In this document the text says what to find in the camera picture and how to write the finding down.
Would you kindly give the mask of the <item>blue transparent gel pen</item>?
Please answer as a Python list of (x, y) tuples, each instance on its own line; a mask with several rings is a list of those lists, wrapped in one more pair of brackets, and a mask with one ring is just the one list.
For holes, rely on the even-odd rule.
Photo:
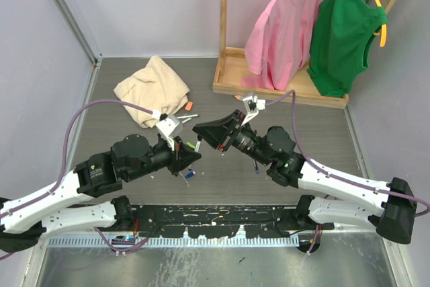
[(258, 167), (258, 164), (257, 164), (256, 160), (252, 159), (252, 162), (253, 162), (253, 166), (254, 166), (254, 169), (255, 169), (255, 173), (256, 174), (260, 174), (260, 170), (259, 170), (259, 167)]

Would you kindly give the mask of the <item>lime green pen cap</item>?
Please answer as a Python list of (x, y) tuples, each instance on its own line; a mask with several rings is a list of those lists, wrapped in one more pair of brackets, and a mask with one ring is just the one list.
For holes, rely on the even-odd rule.
[(196, 146), (195, 146), (195, 144), (193, 144), (193, 143), (191, 143), (191, 142), (187, 142), (187, 145), (189, 146), (189, 147), (191, 147), (191, 148), (195, 148)]

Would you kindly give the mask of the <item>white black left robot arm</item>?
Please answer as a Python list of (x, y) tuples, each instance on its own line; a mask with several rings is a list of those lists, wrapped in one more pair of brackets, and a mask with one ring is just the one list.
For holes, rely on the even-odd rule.
[(201, 157), (179, 137), (170, 147), (163, 138), (151, 146), (146, 137), (129, 135), (109, 151), (78, 164), (60, 182), (23, 198), (1, 199), (1, 250), (23, 251), (40, 239), (67, 230), (116, 227), (126, 231), (135, 221), (126, 196), (94, 206), (84, 203), (120, 191), (125, 182), (162, 168), (177, 175)]

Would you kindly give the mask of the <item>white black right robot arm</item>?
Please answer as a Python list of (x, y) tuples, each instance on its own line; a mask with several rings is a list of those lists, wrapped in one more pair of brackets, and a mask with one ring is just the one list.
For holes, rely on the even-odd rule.
[(193, 131), (213, 149), (234, 147), (267, 167), (266, 174), (283, 187), (320, 192), (335, 198), (302, 196), (295, 209), (296, 224), (311, 229), (318, 224), (340, 223), (375, 229), (389, 241), (409, 244), (417, 203), (409, 184), (400, 178), (376, 181), (324, 166), (295, 152), (296, 142), (281, 126), (259, 136), (235, 110), (219, 120), (196, 124)]

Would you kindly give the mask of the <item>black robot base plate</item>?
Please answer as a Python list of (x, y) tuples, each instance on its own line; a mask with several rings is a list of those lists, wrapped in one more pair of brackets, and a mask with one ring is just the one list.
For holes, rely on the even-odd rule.
[(113, 224), (108, 231), (136, 231), (140, 237), (219, 239), (235, 237), (281, 238), (314, 230), (316, 223), (298, 219), (288, 206), (133, 205), (129, 220)]

